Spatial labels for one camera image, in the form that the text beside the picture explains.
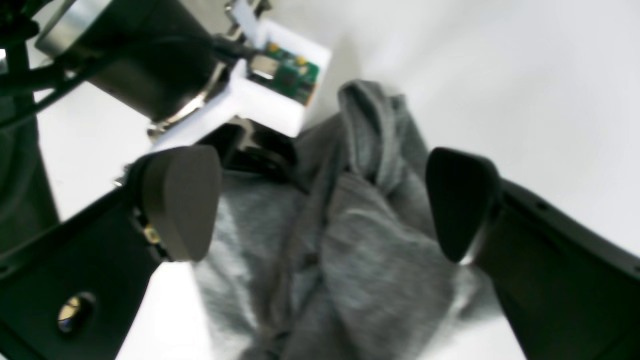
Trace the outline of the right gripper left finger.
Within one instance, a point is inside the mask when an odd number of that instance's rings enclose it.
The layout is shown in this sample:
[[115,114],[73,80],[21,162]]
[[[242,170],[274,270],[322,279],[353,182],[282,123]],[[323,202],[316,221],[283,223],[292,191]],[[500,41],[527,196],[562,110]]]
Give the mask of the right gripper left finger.
[[114,360],[164,262],[203,260],[222,165],[214,146],[139,158],[122,187],[1,255],[1,355]]

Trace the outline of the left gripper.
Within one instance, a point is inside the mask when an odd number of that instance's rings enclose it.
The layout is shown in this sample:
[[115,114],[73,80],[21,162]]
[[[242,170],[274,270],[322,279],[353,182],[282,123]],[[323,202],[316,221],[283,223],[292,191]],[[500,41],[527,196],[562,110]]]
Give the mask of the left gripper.
[[[154,151],[215,148],[228,172],[260,174],[302,193],[292,138],[322,88],[330,50],[264,17],[267,0],[192,12],[184,0],[66,0],[35,46],[74,73],[111,62],[88,82],[151,120]],[[320,67],[302,105],[249,79],[268,43]]]

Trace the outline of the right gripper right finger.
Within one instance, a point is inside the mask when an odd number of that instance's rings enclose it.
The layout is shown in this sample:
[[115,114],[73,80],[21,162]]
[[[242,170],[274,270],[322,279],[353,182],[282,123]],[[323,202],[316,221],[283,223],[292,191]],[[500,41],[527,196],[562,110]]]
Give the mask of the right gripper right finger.
[[426,187],[437,239],[489,276],[528,360],[637,360],[639,258],[574,221],[486,157],[439,147]]

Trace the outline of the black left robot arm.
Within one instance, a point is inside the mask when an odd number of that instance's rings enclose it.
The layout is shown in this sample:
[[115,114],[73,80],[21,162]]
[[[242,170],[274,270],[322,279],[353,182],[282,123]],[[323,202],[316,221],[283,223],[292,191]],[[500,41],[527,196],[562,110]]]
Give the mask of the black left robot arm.
[[56,227],[38,114],[92,84],[151,121],[151,153],[189,146],[232,118],[300,134],[332,53],[263,14],[268,0],[229,0],[210,33],[181,0],[1,2],[1,251]]

